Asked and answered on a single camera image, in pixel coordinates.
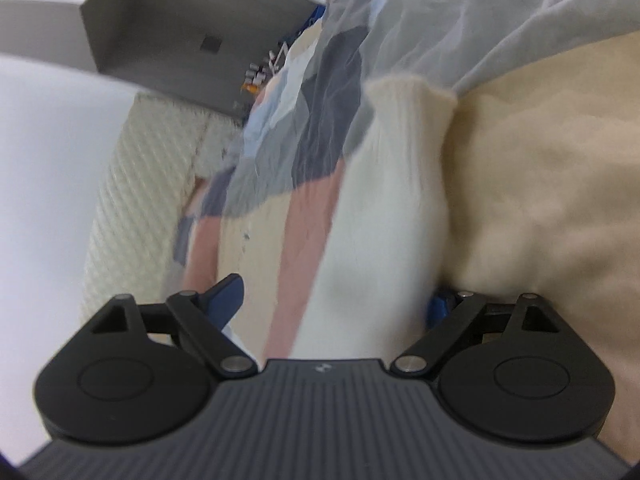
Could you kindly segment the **grey wardrobe cabinet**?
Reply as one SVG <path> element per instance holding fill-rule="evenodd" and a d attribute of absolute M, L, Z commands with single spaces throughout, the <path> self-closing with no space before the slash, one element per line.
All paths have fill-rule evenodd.
<path fill-rule="evenodd" d="M 314 0 L 1 0 L 1 51 L 244 115 L 252 64 Z"/>

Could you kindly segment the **cream quilted headboard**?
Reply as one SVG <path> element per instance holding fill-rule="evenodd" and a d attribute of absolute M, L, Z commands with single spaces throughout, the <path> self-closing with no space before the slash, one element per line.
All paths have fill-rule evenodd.
<path fill-rule="evenodd" d="M 100 187 L 82 279 L 87 321 L 120 292 L 157 302 L 182 272 L 175 248 L 198 186 L 234 159 L 237 120 L 140 92 Z"/>

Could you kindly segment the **clutter on bedside shelf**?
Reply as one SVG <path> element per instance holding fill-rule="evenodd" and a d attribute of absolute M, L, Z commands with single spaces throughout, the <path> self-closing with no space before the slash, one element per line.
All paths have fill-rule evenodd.
<path fill-rule="evenodd" d="M 302 36 L 308 28 L 311 28 L 320 21 L 325 13 L 326 6 L 319 4 L 295 32 L 284 36 L 278 41 L 276 50 L 268 51 L 267 55 L 262 59 L 262 62 L 250 63 L 245 71 L 241 91 L 248 92 L 251 96 L 257 96 L 258 93 L 262 91 L 262 88 L 265 87 L 266 83 L 282 70 L 282 67 L 288 59 L 288 52 L 290 52 L 295 41 Z"/>

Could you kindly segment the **cream sweater with navy stripes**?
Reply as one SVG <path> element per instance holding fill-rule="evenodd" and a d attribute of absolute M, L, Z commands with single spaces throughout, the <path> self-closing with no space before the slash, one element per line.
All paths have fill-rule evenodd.
<path fill-rule="evenodd" d="M 442 147 L 457 97 L 408 74 L 363 90 L 373 119 L 346 164 L 294 359 L 392 360 L 423 334 L 442 266 Z"/>

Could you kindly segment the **patchwork checkered bed quilt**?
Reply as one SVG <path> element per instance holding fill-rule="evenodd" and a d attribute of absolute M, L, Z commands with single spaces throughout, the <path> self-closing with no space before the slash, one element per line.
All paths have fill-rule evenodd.
<path fill-rule="evenodd" d="M 242 275 L 236 336 L 292 358 L 364 85 L 454 92 L 442 147 L 440 284 L 548 298 L 611 370 L 602 440 L 639 457 L 639 0 L 326 0 L 319 35 L 258 99 L 230 167 L 189 214 L 184 288 Z"/>

